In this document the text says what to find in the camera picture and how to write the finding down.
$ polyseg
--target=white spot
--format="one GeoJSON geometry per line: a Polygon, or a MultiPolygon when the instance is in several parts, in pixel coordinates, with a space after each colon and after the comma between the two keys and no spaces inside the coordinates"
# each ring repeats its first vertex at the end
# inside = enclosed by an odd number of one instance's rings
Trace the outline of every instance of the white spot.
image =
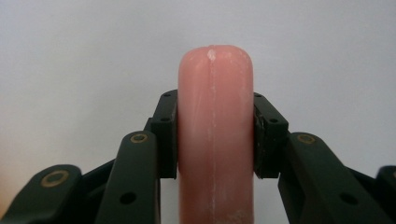
{"type": "Polygon", "coordinates": [[[208,52],[207,52],[207,57],[209,58],[209,60],[210,61],[215,61],[215,59],[216,59],[216,52],[213,50],[213,49],[210,49],[208,52]]]}

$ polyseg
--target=white surface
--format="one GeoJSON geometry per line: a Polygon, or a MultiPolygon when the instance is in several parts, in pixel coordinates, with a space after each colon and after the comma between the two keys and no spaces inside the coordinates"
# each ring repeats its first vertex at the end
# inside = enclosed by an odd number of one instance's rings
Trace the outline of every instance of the white surface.
{"type": "MultiPolygon", "coordinates": [[[[233,44],[251,56],[255,91],[375,176],[396,163],[394,1],[2,1],[0,207],[59,163],[86,173],[143,129],[177,87],[189,49],[233,44]]],[[[163,223],[177,182],[163,181],[163,223]]],[[[276,180],[256,181],[256,223],[287,223],[276,180]]]]}

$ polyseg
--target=pink object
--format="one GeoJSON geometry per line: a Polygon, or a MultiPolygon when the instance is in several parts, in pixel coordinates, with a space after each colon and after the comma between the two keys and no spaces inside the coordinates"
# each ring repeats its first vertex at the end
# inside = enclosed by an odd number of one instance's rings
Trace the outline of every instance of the pink object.
{"type": "Polygon", "coordinates": [[[178,74],[181,224],[253,223],[253,75],[234,46],[193,49],[178,74]]]}

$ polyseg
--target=gray background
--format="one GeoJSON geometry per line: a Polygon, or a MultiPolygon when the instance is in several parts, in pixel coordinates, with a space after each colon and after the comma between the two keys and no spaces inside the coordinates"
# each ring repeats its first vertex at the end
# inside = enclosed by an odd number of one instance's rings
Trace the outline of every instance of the gray background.
{"type": "MultiPolygon", "coordinates": [[[[113,159],[177,88],[182,55],[245,49],[255,91],[375,176],[396,163],[394,1],[0,2],[0,207],[53,164],[113,159]]],[[[164,180],[163,223],[177,223],[164,180]]],[[[287,223],[276,180],[255,179],[256,223],[287,223]]]]}

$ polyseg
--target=brass screw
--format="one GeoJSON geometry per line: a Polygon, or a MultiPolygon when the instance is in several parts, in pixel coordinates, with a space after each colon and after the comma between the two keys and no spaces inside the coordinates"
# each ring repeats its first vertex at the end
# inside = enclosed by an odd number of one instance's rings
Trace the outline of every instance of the brass screw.
{"type": "Polygon", "coordinates": [[[306,144],[313,144],[316,140],[314,137],[312,137],[309,134],[299,134],[297,136],[297,139],[302,142],[302,143],[306,143],[306,144]]]}
{"type": "Polygon", "coordinates": [[[146,142],[149,137],[145,133],[137,133],[131,137],[131,142],[133,143],[143,143],[146,142]]]}
{"type": "Polygon", "coordinates": [[[68,177],[69,172],[66,170],[52,171],[41,179],[41,186],[44,188],[53,188],[61,185],[64,181],[67,180],[68,177]]]}

